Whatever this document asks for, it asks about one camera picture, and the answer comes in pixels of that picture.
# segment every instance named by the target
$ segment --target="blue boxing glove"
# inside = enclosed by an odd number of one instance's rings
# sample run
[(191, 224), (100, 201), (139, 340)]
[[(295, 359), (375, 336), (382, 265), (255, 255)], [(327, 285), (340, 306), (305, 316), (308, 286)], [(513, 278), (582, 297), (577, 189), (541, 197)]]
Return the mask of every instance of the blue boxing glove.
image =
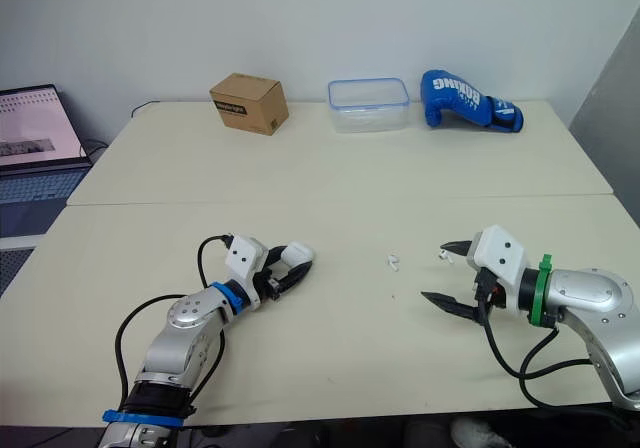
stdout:
[(420, 95), (429, 126), (442, 121), (440, 110), (453, 110), (480, 126), (504, 132), (522, 129), (522, 111), (509, 101), (484, 96), (462, 78), (444, 70), (429, 70), (422, 76)]

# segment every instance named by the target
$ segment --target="table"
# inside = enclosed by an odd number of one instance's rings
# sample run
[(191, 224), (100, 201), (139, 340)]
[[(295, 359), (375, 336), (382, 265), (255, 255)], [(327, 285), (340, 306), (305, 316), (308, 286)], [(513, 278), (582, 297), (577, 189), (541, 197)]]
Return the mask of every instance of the table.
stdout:
[(338, 134), (323, 103), (291, 103), (272, 137), (225, 127), (212, 103), (140, 110), (69, 199), (71, 205), (415, 201), (443, 196), (580, 195), (611, 187), (543, 101), (518, 103), (519, 134), (450, 120), (421, 105), (401, 131)]
[[(228, 328), (224, 360), (189, 423), (527, 407), (482, 329), (419, 294), (471, 303), (474, 272), (460, 258), (439, 260), (437, 247), (496, 222), (532, 263), (552, 253), (557, 268), (605, 268), (640, 299), (640, 232), (611, 195), (67, 207), (0, 302), (0, 424), (99, 425), (119, 398), (113, 338), (124, 316), (148, 298), (197, 291), (199, 242), (229, 231), (268, 245), (298, 239), (316, 261), (280, 302)], [(398, 272), (386, 264), (390, 253)], [(226, 279), (224, 254), (207, 249), (211, 280)], [(130, 377), (166, 310), (150, 308), (125, 335)], [(502, 310), (492, 320), (513, 365), (546, 333)], [(584, 355), (564, 327), (533, 368)], [(591, 367), (530, 385), (551, 403), (607, 399)]]

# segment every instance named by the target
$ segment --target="cardboard box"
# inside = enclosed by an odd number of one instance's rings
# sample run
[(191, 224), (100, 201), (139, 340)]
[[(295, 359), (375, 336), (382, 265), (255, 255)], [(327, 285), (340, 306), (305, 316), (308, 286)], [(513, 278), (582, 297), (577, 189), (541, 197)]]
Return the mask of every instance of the cardboard box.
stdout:
[(273, 135), (289, 117), (279, 81), (233, 73), (209, 90), (225, 125)]

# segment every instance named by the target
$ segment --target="plastic container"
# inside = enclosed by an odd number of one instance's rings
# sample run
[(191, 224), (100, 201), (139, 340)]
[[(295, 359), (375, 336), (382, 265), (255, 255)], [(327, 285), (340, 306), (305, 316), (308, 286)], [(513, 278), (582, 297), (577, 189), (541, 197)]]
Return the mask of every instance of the plastic container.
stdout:
[(329, 107), (340, 133), (399, 130), (409, 119), (409, 95), (399, 78), (334, 80)]

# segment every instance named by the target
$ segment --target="blue strap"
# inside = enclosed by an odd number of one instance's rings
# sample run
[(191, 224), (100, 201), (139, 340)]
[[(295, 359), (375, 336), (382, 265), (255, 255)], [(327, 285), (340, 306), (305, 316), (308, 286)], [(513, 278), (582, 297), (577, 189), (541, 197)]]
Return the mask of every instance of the blue strap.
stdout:
[(229, 288), (227, 285), (223, 285), (222, 283), (214, 281), (210, 286), (217, 288), (220, 293), (227, 297), (229, 303), (231, 303), (231, 306), (233, 306), (236, 315), (244, 309), (244, 301), (242, 300), (242, 298), (231, 291), (231, 288)]
[(167, 428), (180, 428), (184, 420), (172, 416), (141, 415), (139, 413), (122, 413), (116, 410), (107, 410), (102, 415), (102, 421), (112, 423), (114, 421), (128, 423), (143, 423), (145, 425), (166, 426)]

